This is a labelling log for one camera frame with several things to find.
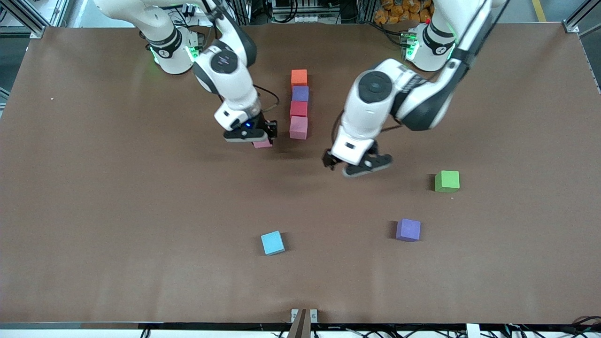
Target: green cube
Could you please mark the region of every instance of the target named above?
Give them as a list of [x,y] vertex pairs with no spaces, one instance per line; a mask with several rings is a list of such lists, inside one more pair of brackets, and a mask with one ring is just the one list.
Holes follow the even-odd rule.
[[459,172],[442,170],[434,179],[434,191],[456,192],[459,190]]

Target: foam cube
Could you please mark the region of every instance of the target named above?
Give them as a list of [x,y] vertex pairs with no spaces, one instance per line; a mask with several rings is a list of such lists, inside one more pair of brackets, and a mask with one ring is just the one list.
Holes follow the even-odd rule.
[[290,138],[294,138],[296,140],[306,140],[308,128],[309,120],[306,117],[290,117]]
[[309,102],[309,87],[306,85],[295,85],[292,87],[292,101]]
[[442,170],[434,178],[434,191],[456,192],[459,190],[459,172]]
[[307,117],[309,110],[309,104],[304,101],[292,101],[290,102],[290,116]]
[[294,87],[295,85],[309,85],[309,82],[307,81],[306,69],[293,69],[292,77],[290,79],[292,87]]
[[284,242],[282,241],[282,234],[279,231],[274,231],[261,235],[261,242],[263,242],[263,250],[267,256],[271,256],[276,253],[283,253]]
[[269,142],[269,139],[263,142],[253,142],[252,145],[255,146],[256,149],[273,147],[273,144]]
[[415,242],[419,240],[419,231],[421,223],[419,221],[403,218],[397,224],[397,239],[405,242]]

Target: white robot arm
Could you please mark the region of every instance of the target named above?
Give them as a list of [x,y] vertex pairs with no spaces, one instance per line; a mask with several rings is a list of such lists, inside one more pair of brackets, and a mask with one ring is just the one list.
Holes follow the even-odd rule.
[[270,142],[277,136],[277,122],[266,121],[248,67],[255,63],[257,47],[227,13],[219,0],[185,0],[205,12],[222,36],[194,57],[186,41],[191,32],[175,27],[159,7],[174,5],[172,0],[94,0],[106,16],[124,20],[140,29],[155,62],[170,74],[192,68],[200,84],[222,98],[215,119],[225,129],[228,142]]
[[[361,73],[347,97],[336,140],[322,157],[324,166],[334,170],[338,163],[346,162],[343,175],[347,177],[389,167],[392,157],[381,155],[374,140],[389,115],[412,131],[434,128],[447,112],[457,84],[473,65],[492,27],[491,3],[492,0],[436,1],[434,16],[438,14],[439,18],[433,17],[430,26],[436,21],[439,31],[441,27],[453,31],[454,50],[448,61],[443,57],[446,64],[435,82],[393,59]],[[432,60],[431,55],[422,57]]]

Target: white casing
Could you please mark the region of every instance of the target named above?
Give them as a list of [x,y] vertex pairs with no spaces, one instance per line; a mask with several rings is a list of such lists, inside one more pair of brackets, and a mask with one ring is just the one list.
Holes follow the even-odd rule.
[[[380,102],[366,103],[359,98],[359,82],[374,71],[390,77],[392,91]],[[408,70],[393,59],[385,60],[374,70],[361,73],[353,83],[344,106],[344,114],[338,128],[338,136],[332,146],[332,154],[344,162],[357,165],[363,155],[371,148],[374,139],[380,134],[392,107],[395,94],[415,72]]]
[[[463,5],[465,6],[464,8],[466,8],[466,12],[455,13],[459,18],[450,17],[449,15],[445,14],[446,12],[444,11],[444,9],[447,7],[452,8],[457,2],[463,3]],[[465,34],[460,44],[456,48],[469,50],[470,46],[474,42],[474,39],[480,32],[481,27],[484,25],[484,22],[490,14],[490,2],[491,0],[480,0],[474,2],[475,4],[473,4],[470,0],[438,0],[438,2],[436,3],[437,10],[441,11],[441,6],[446,6],[442,7],[442,12],[443,14],[445,14],[445,17],[448,18],[450,25],[454,28],[454,30],[458,33],[459,36]],[[484,4],[483,9],[480,12],[476,13],[476,11],[480,8],[480,6],[482,6],[482,4]],[[474,23],[470,27],[468,27],[470,20],[475,14],[477,16],[474,19]],[[403,101],[403,104],[401,104],[401,107],[398,109],[398,111],[396,113],[393,112],[395,118],[398,120],[402,120],[418,105],[422,104],[425,100],[427,100],[428,98],[432,97],[436,93],[440,92],[443,88],[445,88],[453,78],[455,72],[457,71],[457,65],[459,65],[459,63],[460,60],[454,59],[451,56],[451,59],[447,62],[445,68],[442,69],[442,71],[440,72],[436,82],[426,82],[425,84],[414,88],[411,91],[411,94],[408,95],[407,98]],[[441,107],[441,110],[439,111],[438,115],[432,121],[430,129],[434,128],[442,120],[442,118],[447,112],[447,108],[452,98],[453,95],[449,95],[447,101]]]
[[[140,0],[94,0],[94,3],[105,16],[131,23],[140,29],[147,39],[152,41],[161,41],[168,38],[175,29],[173,22],[165,11],[154,6],[148,6]],[[188,29],[180,29],[180,32],[183,33],[182,38],[187,39]],[[171,57],[165,58],[153,54],[158,65],[169,74],[181,74],[192,67],[192,60],[190,60],[185,43],[182,43],[172,53]]]
[[[444,26],[447,26],[448,22],[447,27],[453,28],[456,36],[461,37],[456,48],[464,51],[470,50],[490,14],[491,1],[478,0],[472,3],[472,0],[437,0],[437,11],[440,17],[445,19]],[[374,70],[361,73],[349,91],[341,126],[332,146],[331,154],[341,161],[358,165],[364,154],[373,145],[374,139],[380,134],[388,114],[392,114],[399,121],[403,120],[408,114],[414,112],[417,107],[420,106],[423,109],[425,106],[421,105],[429,98],[443,93],[448,96],[440,108],[437,108],[438,111],[435,112],[434,119],[428,129],[434,128],[445,116],[453,98],[453,92],[449,93],[447,86],[451,85],[453,79],[455,79],[453,86],[456,85],[457,78],[454,75],[460,69],[461,63],[462,61],[451,56],[441,70],[436,82],[425,82],[422,77],[393,59],[385,60]],[[361,78],[373,71],[383,72],[390,77],[392,92],[383,101],[365,103],[359,96],[358,84]],[[391,111],[394,98],[398,93],[406,93],[406,96],[398,109]]]
[[[434,72],[441,69],[447,62],[449,53],[453,51],[453,48],[446,49],[443,54],[440,54],[441,51],[438,51],[438,53],[432,51],[424,42],[424,29],[429,29],[428,36],[433,41],[442,45],[451,43],[463,35],[467,29],[467,25],[470,24],[473,15],[484,2],[490,3],[486,4],[483,8],[485,10],[480,12],[480,16],[485,15],[484,18],[486,18],[490,13],[491,5],[501,5],[505,0],[437,0],[436,11],[432,16],[431,25],[434,25],[443,32],[454,34],[454,37],[441,37],[435,34],[430,28],[426,28],[427,25],[425,23],[421,23],[417,27],[409,30],[409,32],[416,34],[418,47],[413,51],[413,56],[406,55],[406,59],[413,63],[417,68],[425,70],[426,72]],[[477,32],[480,31],[481,25],[477,25],[477,23],[474,22],[472,27],[475,28],[474,31],[477,34]],[[471,38],[469,45],[474,41],[474,37],[475,35]],[[468,36],[463,38],[462,44],[464,46],[467,40],[469,40]]]
[[[168,7],[177,3],[173,0],[94,0],[96,7],[106,16],[132,23],[140,29],[148,40],[164,41],[173,34],[175,26],[169,16],[159,7]],[[196,5],[201,11],[209,13],[217,6],[213,0],[206,0],[206,8],[202,0],[186,0],[185,3]],[[235,22],[223,16],[215,20],[217,29],[222,33],[219,39],[236,54],[237,68],[232,73],[217,73],[211,67],[211,59],[221,51],[219,47],[209,46],[195,60],[188,51],[186,41],[189,41],[190,32],[185,27],[179,27],[183,43],[172,55],[154,54],[155,62],[170,74],[180,74],[189,70],[196,62],[210,78],[212,85],[217,89],[224,102],[215,112],[215,119],[226,130],[231,131],[232,124],[238,119],[244,123],[249,118],[261,112],[261,103],[256,89],[252,85],[252,78],[248,72],[248,58],[241,37],[236,31]],[[168,46],[175,39],[165,41],[163,46]],[[197,77],[200,84],[211,91],[210,86]]]
[[[438,2],[436,3],[436,6],[437,6],[436,7],[437,10],[434,12],[434,15],[432,16],[432,21],[430,24],[435,25],[441,31],[451,33],[451,30],[447,26],[446,21],[442,17],[441,11],[438,7],[439,6]],[[414,49],[412,51],[413,55],[405,55],[405,58],[407,59],[407,61],[413,63],[415,65],[415,67],[417,67],[421,70],[424,70],[426,72],[434,72],[434,71],[442,68],[442,66],[444,66],[445,62],[447,62],[449,53],[453,49],[445,48],[445,47],[440,47],[440,48],[444,48],[444,50],[442,50],[442,51],[440,51],[440,50],[433,51],[432,49],[430,49],[424,42],[424,30],[425,29],[429,30],[429,37],[433,41],[440,43],[441,45],[451,43],[451,42],[453,42],[453,40],[455,40],[455,38],[454,37],[450,37],[450,38],[441,37],[439,35],[436,35],[434,32],[432,32],[432,30],[425,23],[421,23],[421,24],[417,25],[415,28],[411,28],[409,30],[410,33],[414,33],[416,35],[418,46],[416,49]]]

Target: yellow tape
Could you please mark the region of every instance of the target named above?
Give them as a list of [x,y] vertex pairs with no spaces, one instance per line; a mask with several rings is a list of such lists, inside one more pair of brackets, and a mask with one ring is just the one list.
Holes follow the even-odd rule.
[[532,5],[534,6],[534,11],[536,12],[536,18],[538,21],[546,22],[547,18],[545,17],[543,6],[540,4],[540,0],[532,0]]

